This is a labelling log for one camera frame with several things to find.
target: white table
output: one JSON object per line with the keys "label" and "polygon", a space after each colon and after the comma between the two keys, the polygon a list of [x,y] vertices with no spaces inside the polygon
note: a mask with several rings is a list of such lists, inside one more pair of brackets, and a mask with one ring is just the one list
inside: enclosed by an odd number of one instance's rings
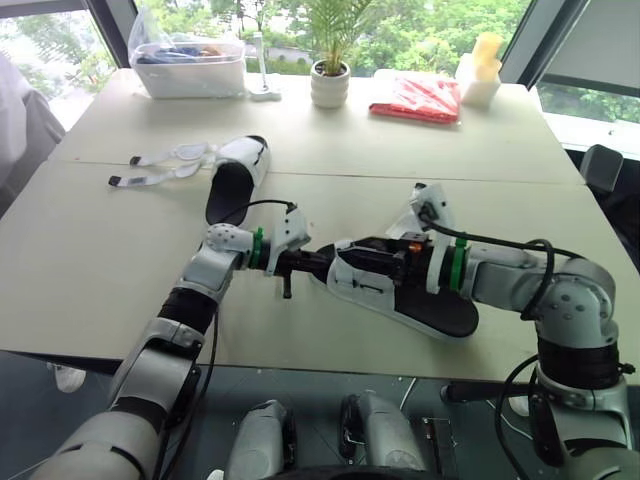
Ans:
{"label": "white table", "polygon": [[437,127],[370,116],[371,79],[352,79],[337,110],[313,107],[308,76],[281,81],[275,103],[152,100],[133,71],[120,70],[52,158],[128,164],[181,143],[259,134],[271,145],[271,172],[584,183],[521,85],[503,85],[489,112],[463,107],[460,125]]}
{"label": "white table", "polygon": [[[122,358],[157,314],[200,242],[210,182],[200,172],[146,189],[107,186],[110,175],[127,170],[48,162],[2,219],[0,349]],[[315,249],[384,232],[413,183],[272,173],[259,196],[297,201]],[[458,228],[519,241],[544,237],[607,268],[618,288],[622,359],[640,365],[640,278],[585,187],[442,183]],[[268,234],[282,214],[279,206],[256,207],[247,226]],[[479,306],[473,337],[448,344],[334,298],[304,274],[294,274],[293,299],[284,300],[281,282],[236,273],[222,303],[218,363],[502,381],[536,350],[533,325],[515,313]],[[637,373],[628,379],[640,384]]]}

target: plastic storage box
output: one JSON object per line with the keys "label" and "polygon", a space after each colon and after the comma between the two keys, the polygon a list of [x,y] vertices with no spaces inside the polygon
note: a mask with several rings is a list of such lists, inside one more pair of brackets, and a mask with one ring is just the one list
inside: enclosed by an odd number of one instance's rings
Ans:
{"label": "plastic storage box", "polygon": [[215,47],[219,57],[194,57],[189,63],[140,63],[162,46],[139,45],[132,66],[153,98],[223,98],[244,95],[244,43],[176,42],[176,48]]}

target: floor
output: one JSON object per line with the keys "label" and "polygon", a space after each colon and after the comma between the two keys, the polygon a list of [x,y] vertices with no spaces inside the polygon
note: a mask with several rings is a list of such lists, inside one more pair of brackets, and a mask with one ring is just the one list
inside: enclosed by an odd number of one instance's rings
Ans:
{"label": "floor", "polygon": [[[60,393],[43,362],[0,352],[0,480],[28,478],[84,420],[106,406],[109,381],[108,376],[89,373],[80,390]],[[270,398],[295,412],[298,466],[344,463],[337,451],[336,423],[342,397],[370,389],[400,403],[410,381],[381,375],[218,367],[174,478],[205,479],[213,469],[223,469],[242,417],[250,407]],[[405,407],[412,424],[422,417],[450,419],[459,478],[515,479],[495,439],[491,407],[485,402],[445,405],[438,395],[443,384],[437,380],[416,384]],[[638,440],[639,388],[631,390],[630,403]],[[506,415],[528,431],[525,420],[509,410]],[[535,457],[529,440],[506,430],[531,478],[556,477]],[[175,448],[175,441],[169,445]]]}

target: white holder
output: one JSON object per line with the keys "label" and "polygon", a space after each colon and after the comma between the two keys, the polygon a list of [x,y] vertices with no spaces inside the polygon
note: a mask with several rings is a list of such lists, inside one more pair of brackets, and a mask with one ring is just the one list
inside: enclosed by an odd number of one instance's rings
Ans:
{"label": "white holder", "polygon": [[473,57],[470,53],[462,55],[456,70],[456,80],[460,85],[462,105],[476,108],[489,108],[501,85],[500,76],[497,73],[491,82],[476,79]]}
{"label": "white holder", "polygon": [[279,75],[267,75],[267,66],[264,62],[264,44],[262,43],[262,32],[255,32],[253,40],[256,44],[258,62],[260,63],[260,78],[262,85],[257,88],[249,88],[249,97],[254,102],[278,101],[282,98],[278,85]]}

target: plastic bag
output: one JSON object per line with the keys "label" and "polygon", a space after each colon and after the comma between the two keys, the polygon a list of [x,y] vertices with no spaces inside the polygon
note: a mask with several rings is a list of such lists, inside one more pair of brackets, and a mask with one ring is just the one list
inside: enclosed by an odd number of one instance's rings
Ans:
{"label": "plastic bag", "polygon": [[153,13],[142,7],[129,34],[130,65],[229,62],[244,55],[239,41],[214,40],[185,33],[167,34]]}
{"label": "plastic bag", "polygon": [[373,78],[376,86],[371,113],[438,124],[458,121],[460,92],[455,80],[395,70],[378,70]]}

